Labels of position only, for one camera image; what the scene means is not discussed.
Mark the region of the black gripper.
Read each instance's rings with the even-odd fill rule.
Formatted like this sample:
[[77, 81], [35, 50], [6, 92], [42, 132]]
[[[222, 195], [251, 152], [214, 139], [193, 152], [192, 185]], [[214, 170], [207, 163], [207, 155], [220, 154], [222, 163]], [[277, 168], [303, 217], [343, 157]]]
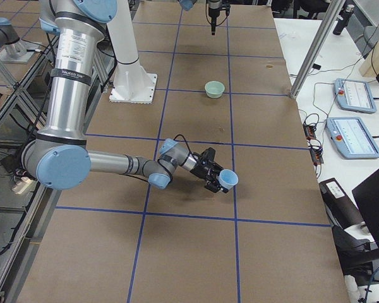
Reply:
[[214, 160], [207, 158], [199, 159], [190, 173], [205, 181], [204, 188], [213, 193], [227, 193], [227, 189], [220, 185], [218, 176], [223, 167]]
[[207, 8], [208, 21], [211, 24], [211, 35], [215, 35], [217, 19], [220, 16], [220, 8]]

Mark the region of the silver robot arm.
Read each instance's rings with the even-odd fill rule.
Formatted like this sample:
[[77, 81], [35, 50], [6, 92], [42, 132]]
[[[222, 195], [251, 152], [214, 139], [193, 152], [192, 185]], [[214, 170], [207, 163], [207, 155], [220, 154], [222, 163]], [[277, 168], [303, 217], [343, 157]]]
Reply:
[[[189, 11], [193, 8], [196, 1], [192, 0], [179, 0], [178, 3], [185, 10]], [[206, 19], [210, 24], [211, 35], [214, 36], [216, 33], [216, 28], [218, 27], [217, 19], [220, 16], [220, 12], [225, 10], [223, 1], [211, 0], [206, 1]]]
[[168, 139], [160, 157], [118, 155], [87, 150], [83, 123], [97, 44], [110, 36], [116, 62], [111, 92], [113, 102], [149, 104], [157, 75], [140, 64], [127, 1], [42, 1], [42, 29], [59, 36], [52, 89], [45, 126], [22, 152], [23, 168], [52, 189], [71, 189], [89, 172], [140, 175], [164, 189], [182, 167], [205, 181], [212, 192], [228, 192], [238, 183], [237, 175], [214, 160], [215, 150], [194, 153]]

